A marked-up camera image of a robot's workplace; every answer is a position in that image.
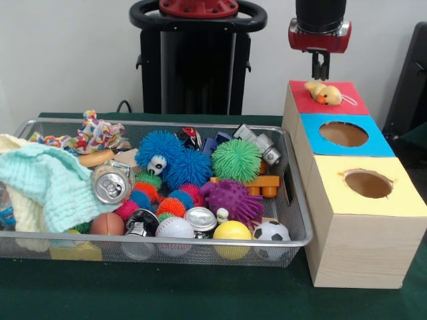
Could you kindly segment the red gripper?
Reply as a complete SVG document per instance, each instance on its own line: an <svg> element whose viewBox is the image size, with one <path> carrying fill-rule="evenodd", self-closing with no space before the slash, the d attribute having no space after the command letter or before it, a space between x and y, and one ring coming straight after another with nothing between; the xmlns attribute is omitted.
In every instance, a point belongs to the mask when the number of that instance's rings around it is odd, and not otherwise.
<svg viewBox="0 0 427 320"><path fill-rule="evenodd" d="M352 23L345 21L331 33L307 33L298 27L296 20L291 20L288 29L290 47L298 51L325 51L320 54L323 62L320 66L318 52L312 53L312 78L328 80L330 72L330 53L344 53L348 48Z"/></svg>

